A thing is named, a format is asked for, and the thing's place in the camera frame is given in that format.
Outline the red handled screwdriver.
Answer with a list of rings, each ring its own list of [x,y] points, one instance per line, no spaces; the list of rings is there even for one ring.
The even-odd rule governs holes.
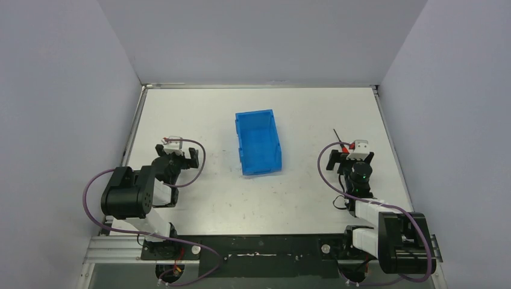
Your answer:
[[[340,139],[340,137],[339,137],[339,135],[338,135],[337,131],[336,131],[335,129],[333,129],[333,131],[334,131],[334,134],[335,134],[335,136],[336,136],[337,140],[340,142],[340,148],[341,148],[341,151],[342,151],[343,153],[349,153],[349,150],[348,150],[348,149],[349,149],[349,147],[350,147],[350,146],[345,146],[344,142]]]

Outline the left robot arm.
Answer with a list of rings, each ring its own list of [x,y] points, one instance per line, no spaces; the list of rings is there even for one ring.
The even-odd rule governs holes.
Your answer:
[[[101,209],[107,216],[124,220],[137,232],[147,232],[143,248],[151,259],[178,258],[184,246],[177,232],[157,208],[176,206],[176,184],[182,170],[199,168],[198,151],[183,152],[182,141],[170,141],[155,147],[157,158],[148,166],[133,170],[129,166],[114,169],[101,197]]]

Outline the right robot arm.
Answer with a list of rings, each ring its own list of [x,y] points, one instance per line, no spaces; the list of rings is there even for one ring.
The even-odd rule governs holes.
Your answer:
[[[374,196],[369,183],[373,156],[373,152],[359,154],[343,148],[331,151],[328,157],[326,169],[338,167],[343,210],[369,224],[348,228],[348,236],[339,242],[340,252],[347,258],[367,253],[384,273],[396,274],[399,280],[423,282],[437,267],[425,215]]]

